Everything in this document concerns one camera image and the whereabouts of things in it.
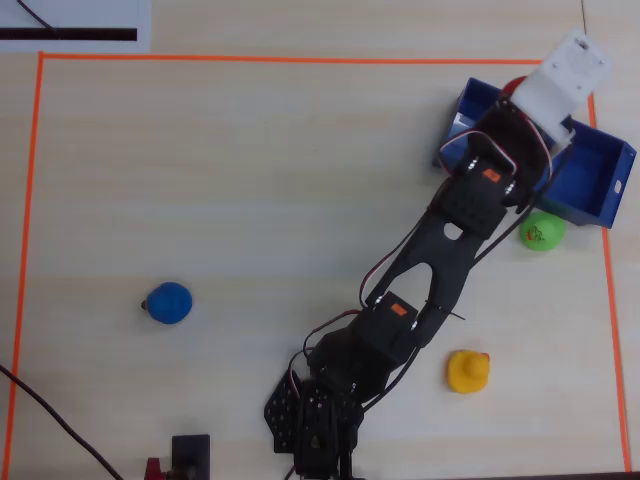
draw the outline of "black base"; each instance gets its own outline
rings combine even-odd
[[[179,435],[171,438],[171,473],[175,478],[209,480],[209,435]]]

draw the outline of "red object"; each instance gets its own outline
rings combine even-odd
[[[160,470],[159,458],[147,458],[147,468],[144,471],[144,480],[165,480],[162,470]]]
[[[518,88],[518,86],[524,82],[524,79],[527,78],[526,76],[524,77],[518,77],[518,78],[514,78],[513,80],[511,80],[509,83],[507,83],[504,88],[502,89],[502,91],[500,92],[500,96],[501,97],[508,97],[510,96],[513,92],[515,92],[516,88]]]

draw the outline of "cable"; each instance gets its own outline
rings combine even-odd
[[[360,293],[359,293],[359,299],[360,299],[360,305],[362,305],[362,308],[366,308],[366,304],[364,303],[364,298],[362,298],[362,294],[364,293],[365,288],[367,287],[367,283],[369,282],[369,280],[371,279],[371,277],[380,269],[380,267],[382,267],[382,265],[384,265],[384,263],[389,260],[389,258],[391,258],[391,256],[396,253],[398,251],[398,249],[400,247],[402,247],[405,242],[407,240],[409,240],[409,237],[411,235],[413,235],[413,232],[415,232],[418,228],[418,225],[420,225],[420,220],[418,220],[418,222],[413,226],[413,228],[409,231],[409,233],[407,233],[404,238],[402,240],[400,240],[400,243],[398,245],[396,245],[394,247],[393,250],[391,250],[389,253],[387,253],[384,257],[382,257],[382,259],[380,259],[380,261],[378,263],[376,263],[373,268],[371,270],[369,270],[367,272],[367,274],[364,276],[364,278],[362,279],[362,283],[360,284]]]
[[[13,373],[7,370],[3,365],[0,365],[0,372],[4,373],[13,383],[18,385],[22,390],[28,393],[31,398],[33,398],[36,402],[38,402],[42,407],[53,417],[53,419],[58,422],[58,424],[67,432],[71,438],[73,438],[76,442],[84,447],[84,449],[89,452],[93,458],[95,458],[100,465],[102,465],[109,474],[116,480],[124,480],[122,476],[116,472],[116,470],[107,462],[102,455],[98,453],[98,451],[93,448],[86,440],[84,440],[80,435],[78,435],[67,422],[65,422],[62,417],[56,412],[51,405],[49,405],[44,398],[34,392],[29,385],[24,383],[18,377],[16,377]]]
[[[482,135],[483,137],[485,137],[487,140],[489,140],[489,143],[491,143],[491,145],[493,146],[493,148],[502,155],[502,157],[509,162],[509,164],[511,165],[511,174],[515,174],[518,171],[518,164],[516,163],[516,161],[511,158],[509,156],[509,154],[507,152],[504,151],[504,149],[498,145],[496,143],[496,141],[491,138],[489,135],[487,135],[485,132],[481,131],[481,130],[474,130],[473,128],[469,128],[467,130],[463,130],[462,132],[458,133],[457,135],[454,135],[453,137],[451,137],[449,140],[447,140],[446,142],[444,142],[441,146],[440,146],[440,152],[442,152],[442,150],[444,150],[446,147],[448,147],[449,145],[451,145],[452,143],[454,143],[455,141],[461,139],[462,137],[466,137],[467,135],[471,135],[472,133],[476,133],[478,135]],[[440,164],[442,165],[442,168],[444,168],[445,172],[447,172],[449,175],[451,175],[451,172],[449,171],[449,169],[447,168],[447,166],[444,164],[444,161],[442,160],[442,157],[440,157],[440,155],[438,155],[438,158],[440,159]]]
[[[551,180],[551,177],[553,176],[553,163],[551,162],[551,154],[549,153],[547,144],[544,143],[544,139],[542,138],[542,135],[540,135],[538,128],[533,124],[531,119],[526,115],[524,115],[524,119],[527,121],[527,123],[531,127],[531,130],[533,130],[533,133],[535,133],[536,137],[538,137],[538,141],[540,142],[540,145],[542,145],[542,149],[544,150],[544,153],[547,157],[547,163],[549,164],[549,180]]]
[[[356,309],[352,309],[352,310],[345,310],[344,312],[342,312],[340,315],[333,317],[331,320],[329,320],[328,322],[323,323],[322,325],[320,325],[319,327],[314,328],[313,330],[311,330],[311,333],[309,335],[307,335],[307,337],[304,339],[304,342],[302,344],[302,352],[304,353],[304,356],[309,358],[309,355],[307,355],[307,342],[309,341],[309,338],[311,338],[311,335],[313,335],[314,333],[318,333],[320,330],[322,330],[323,328],[328,327],[329,325],[331,325],[332,323],[337,322],[338,320],[340,320],[341,318],[344,318],[348,315],[357,315],[360,313],[360,310],[356,310]]]
[[[289,366],[287,367],[287,372],[289,372],[289,382],[291,383],[291,388],[293,389],[293,393],[296,394],[296,398],[298,400],[300,400],[300,392],[298,391],[298,387],[296,387],[296,382],[293,381],[293,361],[301,353],[302,353],[302,350],[298,350],[296,353],[294,353],[293,357],[291,357],[291,360],[289,360]]]
[[[294,465],[293,467],[291,467],[291,470],[289,470],[289,472],[285,475],[284,480],[289,480],[291,478],[291,475],[293,475],[293,472],[296,471],[296,466]]]
[[[18,2],[18,4],[27,11],[27,13],[29,15],[31,15],[35,20],[38,21],[38,23],[40,25],[42,25],[44,28],[46,28],[47,30],[57,33],[57,30],[55,28],[53,28],[51,25],[49,25],[47,22],[45,22],[44,20],[42,20],[33,10],[31,10],[22,0],[16,0],[16,2]]]
[[[562,168],[566,165],[567,160],[569,159],[569,157],[571,157],[572,153],[573,153],[573,143],[571,143],[562,154],[562,158],[560,159],[558,168],[556,169],[556,173],[553,175],[553,177],[551,177],[549,181],[545,183],[542,186],[542,188],[540,188],[540,190],[538,190],[535,193],[535,195],[533,196],[533,199],[531,200],[531,203],[529,203],[527,208],[522,212],[522,214],[520,214],[520,216],[516,219],[516,221],[513,222],[504,232],[502,232],[500,236],[491,243],[491,245],[489,245],[480,254],[478,254],[478,256],[473,260],[472,268],[475,267],[480,262],[480,260],[486,257],[491,252],[491,250],[496,248],[500,244],[500,242],[502,242],[505,238],[507,238],[509,234],[513,232],[522,222],[524,222],[524,220],[529,216],[531,211],[535,208],[540,197],[542,197],[542,195],[544,195],[547,192],[547,190],[549,190],[551,185],[553,185],[553,182],[556,180],[556,178],[560,174],[560,171],[562,170]]]
[[[409,370],[409,367],[411,367],[411,364],[414,362],[414,360],[418,356],[418,353],[420,353],[420,349],[416,347],[415,350],[411,353],[409,360],[407,360],[407,363],[404,364],[404,367],[402,367],[402,370],[400,370],[400,373],[398,373],[396,378],[394,378],[393,381],[389,385],[387,385],[387,387],[382,391],[380,395],[378,395],[376,398],[374,398],[364,406],[363,408],[364,413],[367,413],[369,410],[371,410],[371,407],[373,407],[376,403],[382,400],[391,390],[393,390],[393,388],[398,383],[400,383],[400,380],[402,380],[402,377],[404,377],[405,373],[407,373],[407,371]]]

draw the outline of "blue ball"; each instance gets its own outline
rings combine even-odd
[[[187,316],[192,304],[189,290],[179,283],[166,282],[149,294],[143,306],[154,320],[173,325]]]

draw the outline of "mounting hole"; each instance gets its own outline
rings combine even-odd
[[[444,226],[444,234],[449,240],[457,240],[462,235],[462,229],[449,222]]]

